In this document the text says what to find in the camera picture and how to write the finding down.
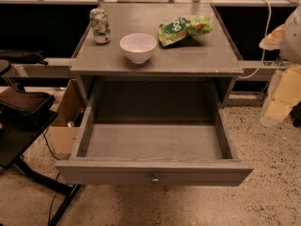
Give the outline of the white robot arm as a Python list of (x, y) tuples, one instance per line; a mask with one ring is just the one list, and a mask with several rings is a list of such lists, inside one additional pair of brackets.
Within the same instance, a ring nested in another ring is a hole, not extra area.
[(284, 24), (261, 40), (260, 47), (268, 51), (278, 49), (280, 57), (291, 63), (284, 72), (276, 70), (263, 104), (261, 123), (272, 127), (286, 119), (301, 102), (301, 5)]

